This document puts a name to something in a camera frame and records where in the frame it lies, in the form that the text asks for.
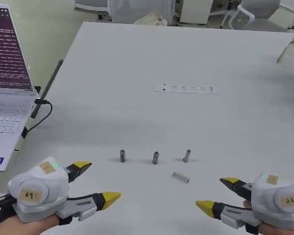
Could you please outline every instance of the white table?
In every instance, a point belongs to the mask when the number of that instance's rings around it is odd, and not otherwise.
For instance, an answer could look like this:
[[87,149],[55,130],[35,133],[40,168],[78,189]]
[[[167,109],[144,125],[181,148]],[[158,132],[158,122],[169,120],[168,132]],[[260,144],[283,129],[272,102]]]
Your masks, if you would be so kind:
[[[252,181],[267,171],[294,183],[294,71],[275,64],[293,37],[84,23],[47,96],[54,111],[28,134],[9,174],[51,155],[64,166],[92,161],[70,196],[122,193],[106,211],[50,235],[245,235],[195,201],[240,206],[220,177]],[[153,92],[162,82],[213,85],[222,95]],[[159,164],[152,165],[156,150]]]

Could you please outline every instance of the laptop keyboard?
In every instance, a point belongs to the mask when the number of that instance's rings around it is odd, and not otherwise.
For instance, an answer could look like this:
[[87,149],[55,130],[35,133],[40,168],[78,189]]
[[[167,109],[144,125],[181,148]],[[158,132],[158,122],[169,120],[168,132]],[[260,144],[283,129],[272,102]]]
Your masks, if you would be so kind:
[[0,104],[0,133],[16,133],[24,120],[29,103],[22,105]]

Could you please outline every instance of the hand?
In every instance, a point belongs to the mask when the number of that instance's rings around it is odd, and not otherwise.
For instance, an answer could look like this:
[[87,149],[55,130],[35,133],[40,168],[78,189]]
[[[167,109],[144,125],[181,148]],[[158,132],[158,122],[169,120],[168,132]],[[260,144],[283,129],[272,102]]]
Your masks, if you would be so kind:
[[39,235],[58,224],[56,215],[31,223],[23,223],[18,216],[13,216],[0,223],[0,235]]
[[[246,208],[251,208],[251,204],[249,201],[244,201],[243,205]],[[277,229],[268,224],[261,224],[259,226],[259,233],[263,235],[294,235],[294,230],[290,231],[290,230]]]

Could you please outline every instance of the laptop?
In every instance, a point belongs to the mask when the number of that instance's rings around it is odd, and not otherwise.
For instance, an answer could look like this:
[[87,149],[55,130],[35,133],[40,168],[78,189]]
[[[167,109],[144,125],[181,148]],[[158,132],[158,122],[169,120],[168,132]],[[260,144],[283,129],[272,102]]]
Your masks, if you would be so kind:
[[0,171],[5,171],[37,93],[10,7],[0,4]]

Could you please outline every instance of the metal pin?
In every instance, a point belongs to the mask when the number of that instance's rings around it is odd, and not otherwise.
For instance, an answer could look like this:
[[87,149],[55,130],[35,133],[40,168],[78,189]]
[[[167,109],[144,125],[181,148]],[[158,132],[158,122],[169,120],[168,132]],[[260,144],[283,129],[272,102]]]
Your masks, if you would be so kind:
[[155,152],[155,153],[153,154],[152,163],[153,163],[153,164],[157,164],[157,163],[158,163],[158,158],[159,158],[159,153],[158,153],[158,152]]
[[191,151],[188,149],[186,151],[185,157],[183,158],[183,162],[188,162],[188,158],[190,157]]
[[126,161],[125,151],[123,149],[120,151],[120,161],[121,161],[121,163],[124,163]]

